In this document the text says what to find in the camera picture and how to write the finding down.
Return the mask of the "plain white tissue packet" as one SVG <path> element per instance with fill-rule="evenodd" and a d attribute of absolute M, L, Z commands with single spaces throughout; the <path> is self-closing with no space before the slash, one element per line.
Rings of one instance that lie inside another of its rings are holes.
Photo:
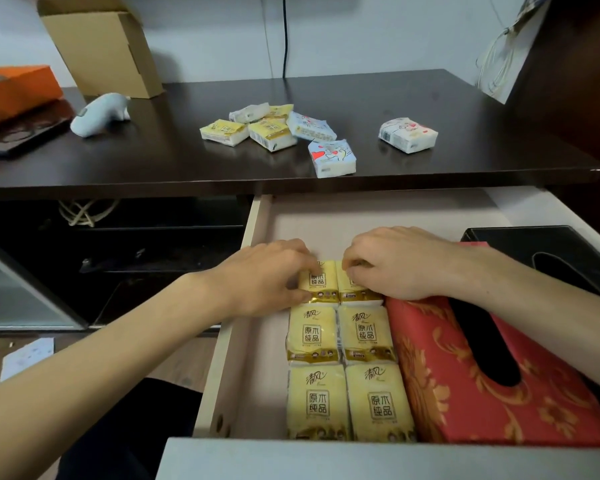
<path fill-rule="evenodd" d="M 268 102 L 262 104 L 252 104 L 240 110 L 230 112 L 229 120 L 243 125 L 248 125 L 252 122 L 263 119 L 270 112 L 271 106 Z"/>

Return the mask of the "person's left forearm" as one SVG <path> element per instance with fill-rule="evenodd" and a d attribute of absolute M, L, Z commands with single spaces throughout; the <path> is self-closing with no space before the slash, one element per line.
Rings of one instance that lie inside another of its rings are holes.
<path fill-rule="evenodd" d="M 36 480 L 177 348 L 221 320 L 211 271 L 190 273 L 0 383 L 0 480 Z"/>

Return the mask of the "pale blue animal figure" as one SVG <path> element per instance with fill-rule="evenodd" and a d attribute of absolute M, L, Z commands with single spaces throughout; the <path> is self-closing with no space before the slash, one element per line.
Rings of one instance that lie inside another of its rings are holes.
<path fill-rule="evenodd" d="M 81 138 L 103 133 L 110 123 L 130 120 L 128 104 L 131 97 L 107 93 L 88 103 L 71 121 L 70 130 Z"/>

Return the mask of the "black tissue box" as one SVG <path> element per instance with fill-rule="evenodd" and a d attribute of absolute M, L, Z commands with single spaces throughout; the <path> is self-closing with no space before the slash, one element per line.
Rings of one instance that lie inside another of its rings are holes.
<path fill-rule="evenodd" d="M 538 272 L 600 296 L 600 252 L 570 226 L 468 228 L 461 242 L 482 242 Z"/>

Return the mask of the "light wooden drawer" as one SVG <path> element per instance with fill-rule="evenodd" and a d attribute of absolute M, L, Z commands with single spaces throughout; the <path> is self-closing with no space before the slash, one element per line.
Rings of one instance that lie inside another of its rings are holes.
<path fill-rule="evenodd" d="M 300 238 L 341 259 L 353 236 L 417 226 L 458 241 L 472 227 L 567 225 L 600 234 L 535 187 L 257 196 L 242 247 Z M 600 480 L 600 449 L 286 440 L 288 312 L 224 322 L 193 438 L 169 439 L 157 480 Z"/>

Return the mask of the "open brown cardboard box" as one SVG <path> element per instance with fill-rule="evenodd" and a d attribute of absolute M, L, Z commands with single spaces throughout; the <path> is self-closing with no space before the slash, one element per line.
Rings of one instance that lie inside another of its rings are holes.
<path fill-rule="evenodd" d="M 37 0 L 36 8 L 83 96 L 163 93 L 142 20 L 123 0 Z"/>

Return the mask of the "orange box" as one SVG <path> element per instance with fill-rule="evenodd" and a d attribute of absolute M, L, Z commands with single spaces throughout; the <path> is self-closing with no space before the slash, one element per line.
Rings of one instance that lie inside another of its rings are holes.
<path fill-rule="evenodd" d="M 62 97 L 48 65 L 0 66 L 0 123 Z"/>

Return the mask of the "dark wooden cabinet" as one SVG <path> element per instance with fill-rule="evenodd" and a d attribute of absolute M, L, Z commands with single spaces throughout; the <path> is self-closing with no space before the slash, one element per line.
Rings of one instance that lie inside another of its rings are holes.
<path fill-rule="evenodd" d="M 552 0 L 506 106 L 600 160 L 600 0 Z"/>

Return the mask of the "person's right forearm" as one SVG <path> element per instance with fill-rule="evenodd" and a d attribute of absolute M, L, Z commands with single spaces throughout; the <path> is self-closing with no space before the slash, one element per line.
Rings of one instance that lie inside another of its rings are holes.
<path fill-rule="evenodd" d="M 444 295 L 494 313 L 600 385 L 600 296 L 491 248 L 451 248 L 459 282 Z"/>

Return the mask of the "person's right hand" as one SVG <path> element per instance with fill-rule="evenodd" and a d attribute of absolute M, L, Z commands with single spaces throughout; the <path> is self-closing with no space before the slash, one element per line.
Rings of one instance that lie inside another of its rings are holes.
<path fill-rule="evenodd" d="M 385 269 L 386 296 L 419 300 L 451 297 L 472 269 L 472 249 L 417 227 L 378 227 L 355 236 L 342 268 Z"/>

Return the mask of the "black glossy tray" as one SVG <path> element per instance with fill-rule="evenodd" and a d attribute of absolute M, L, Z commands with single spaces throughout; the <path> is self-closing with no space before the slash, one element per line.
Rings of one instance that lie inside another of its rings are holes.
<path fill-rule="evenodd" d="M 0 160 L 14 159 L 69 129 L 75 116 L 64 99 L 51 102 L 0 123 Z"/>

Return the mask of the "glass cabinet door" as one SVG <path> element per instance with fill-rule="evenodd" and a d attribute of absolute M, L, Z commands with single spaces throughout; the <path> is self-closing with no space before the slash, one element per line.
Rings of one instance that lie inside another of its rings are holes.
<path fill-rule="evenodd" d="M 0 333 L 87 328 L 85 320 L 0 248 Z"/>

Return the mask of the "pale blue printed tissue packet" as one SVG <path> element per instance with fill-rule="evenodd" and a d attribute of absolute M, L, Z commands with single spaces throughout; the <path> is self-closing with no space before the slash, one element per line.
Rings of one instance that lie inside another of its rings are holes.
<path fill-rule="evenodd" d="M 332 142 L 337 140 L 336 133 L 327 121 L 304 116 L 291 111 L 287 118 L 287 126 L 291 135 L 308 141 Z"/>

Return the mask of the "rows of yellow tissue packets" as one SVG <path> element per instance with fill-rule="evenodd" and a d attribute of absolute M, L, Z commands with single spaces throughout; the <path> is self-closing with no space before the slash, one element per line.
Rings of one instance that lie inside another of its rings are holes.
<path fill-rule="evenodd" d="M 289 439 L 417 442 L 384 306 L 292 308 L 286 354 Z"/>

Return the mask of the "white tissue packet red print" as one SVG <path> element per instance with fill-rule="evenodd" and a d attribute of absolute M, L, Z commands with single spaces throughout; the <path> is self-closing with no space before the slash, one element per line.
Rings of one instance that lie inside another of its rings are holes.
<path fill-rule="evenodd" d="M 406 154 L 434 147 L 438 132 L 409 118 L 394 118 L 382 124 L 378 138 Z"/>

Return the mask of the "black trousers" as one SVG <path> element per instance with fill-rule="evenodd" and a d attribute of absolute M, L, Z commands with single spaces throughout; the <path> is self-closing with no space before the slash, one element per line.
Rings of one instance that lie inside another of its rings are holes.
<path fill-rule="evenodd" d="M 62 455 L 56 480 L 155 480 L 168 439 L 192 435 L 201 399 L 143 379 Z"/>

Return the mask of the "person's left hand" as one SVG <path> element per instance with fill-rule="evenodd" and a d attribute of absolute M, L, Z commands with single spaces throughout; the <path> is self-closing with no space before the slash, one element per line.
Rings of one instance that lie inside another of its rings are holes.
<path fill-rule="evenodd" d="M 243 248 L 220 265 L 196 274 L 211 323 L 261 317 L 295 306 L 276 306 L 278 287 L 298 289 L 300 271 L 320 274 L 316 257 L 300 239 Z"/>

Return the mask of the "red gold patterned tissue box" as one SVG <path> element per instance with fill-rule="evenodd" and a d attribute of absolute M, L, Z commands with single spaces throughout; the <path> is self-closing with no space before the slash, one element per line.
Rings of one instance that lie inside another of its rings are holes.
<path fill-rule="evenodd" d="M 448 296 L 387 308 L 423 441 L 600 448 L 581 372 L 494 313 Z"/>

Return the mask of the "white paper sheet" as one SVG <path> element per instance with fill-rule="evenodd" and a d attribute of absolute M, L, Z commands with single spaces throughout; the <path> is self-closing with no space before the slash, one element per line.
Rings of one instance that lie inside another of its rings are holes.
<path fill-rule="evenodd" d="M 42 360 L 51 357 L 55 352 L 54 338 L 35 339 L 29 344 L 12 351 L 2 359 L 0 382 L 3 382 Z"/>

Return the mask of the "blue tissue packet red heart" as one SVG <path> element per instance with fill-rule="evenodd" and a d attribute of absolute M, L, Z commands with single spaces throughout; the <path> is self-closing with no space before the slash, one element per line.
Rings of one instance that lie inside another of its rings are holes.
<path fill-rule="evenodd" d="M 312 141 L 308 151 L 317 178 L 341 177 L 356 172 L 356 157 L 346 139 Z"/>

